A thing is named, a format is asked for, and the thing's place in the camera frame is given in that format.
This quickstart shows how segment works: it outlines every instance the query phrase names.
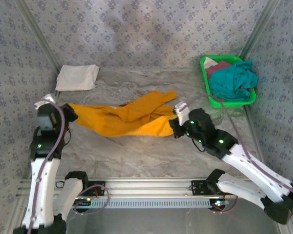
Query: yellow fabric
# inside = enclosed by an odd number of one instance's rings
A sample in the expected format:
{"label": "yellow fabric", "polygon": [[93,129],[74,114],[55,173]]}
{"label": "yellow fabric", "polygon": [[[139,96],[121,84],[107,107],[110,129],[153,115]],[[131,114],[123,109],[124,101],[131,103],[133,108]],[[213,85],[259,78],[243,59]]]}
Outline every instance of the yellow fabric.
{"label": "yellow fabric", "polygon": [[163,104],[176,97],[176,91],[152,91],[125,106],[70,105],[78,115],[78,124],[105,137],[165,137],[173,134],[168,122],[173,112],[170,106]]}

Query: patterned wallpaper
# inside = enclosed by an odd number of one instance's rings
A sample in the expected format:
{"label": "patterned wallpaper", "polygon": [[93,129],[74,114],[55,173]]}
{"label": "patterned wallpaper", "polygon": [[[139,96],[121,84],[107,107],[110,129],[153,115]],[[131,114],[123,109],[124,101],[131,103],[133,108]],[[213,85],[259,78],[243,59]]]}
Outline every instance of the patterned wallpaper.
{"label": "patterned wallpaper", "polygon": [[60,64],[198,66],[238,54],[266,0],[26,0]]}
{"label": "patterned wallpaper", "polygon": [[281,1],[250,59],[259,75],[250,111],[263,156],[293,179],[293,0]]}
{"label": "patterned wallpaper", "polygon": [[33,104],[54,91],[55,77],[13,0],[0,0],[0,233],[29,162]]}

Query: teal cloth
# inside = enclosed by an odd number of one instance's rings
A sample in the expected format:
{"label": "teal cloth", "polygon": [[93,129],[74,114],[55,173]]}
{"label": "teal cloth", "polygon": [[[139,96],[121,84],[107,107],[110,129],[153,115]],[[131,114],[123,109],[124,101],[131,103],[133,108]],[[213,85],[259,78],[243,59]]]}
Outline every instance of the teal cloth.
{"label": "teal cloth", "polygon": [[246,89],[255,87],[258,80],[251,69],[252,61],[246,61],[214,72],[209,79],[212,94],[224,101],[250,100],[251,94]]}

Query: white cloth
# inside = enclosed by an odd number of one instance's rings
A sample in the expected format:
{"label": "white cloth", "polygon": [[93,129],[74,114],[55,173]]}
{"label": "white cloth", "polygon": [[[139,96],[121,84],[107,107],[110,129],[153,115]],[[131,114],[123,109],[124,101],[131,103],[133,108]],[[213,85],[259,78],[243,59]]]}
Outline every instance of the white cloth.
{"label": "white cloth", "polygon": [[79,91],[94,88],[99,67],[96,65],[63,65],[57,78],[57,91]]}
{"label": "white cloth", "polygon": [[203,66],[204,66],[204,69],[206,70],[206,69],[208,69],[209,67],[211,67],[211,66],[215,66],[215,65],[217,65],[217,64],[218,64],[218,63],[215,62],[214,60],[210,59],[209,57],[206,57]]}

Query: red cloth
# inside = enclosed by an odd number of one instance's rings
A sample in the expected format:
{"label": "red cloth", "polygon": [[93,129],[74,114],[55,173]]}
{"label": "red cloth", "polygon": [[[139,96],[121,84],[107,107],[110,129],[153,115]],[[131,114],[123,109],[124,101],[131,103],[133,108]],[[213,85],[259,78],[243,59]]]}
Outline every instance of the red cloth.
{"label": "red cloth", "polygon": [[226,69],[228,67],[231,67],[231,64],[222,60],[217,65],[210,66],[208,69],[206,69],[207,77],[210,79],[211,75],[214,72],[217,72],[222,69]]}

